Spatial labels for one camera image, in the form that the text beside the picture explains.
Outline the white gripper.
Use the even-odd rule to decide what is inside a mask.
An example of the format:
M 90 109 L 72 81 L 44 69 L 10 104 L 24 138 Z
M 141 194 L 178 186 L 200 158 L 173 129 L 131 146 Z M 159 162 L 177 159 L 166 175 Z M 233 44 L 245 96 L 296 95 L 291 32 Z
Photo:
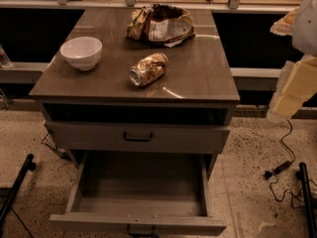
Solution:
M 269 121 L 290 119 L 317 93 L 317 0 L 303 0 L 298 7 L 274 22 L 269 31 L 292 36 L 292 45 L 304 54 L 298 62 L 287 61 L 269 103 Z

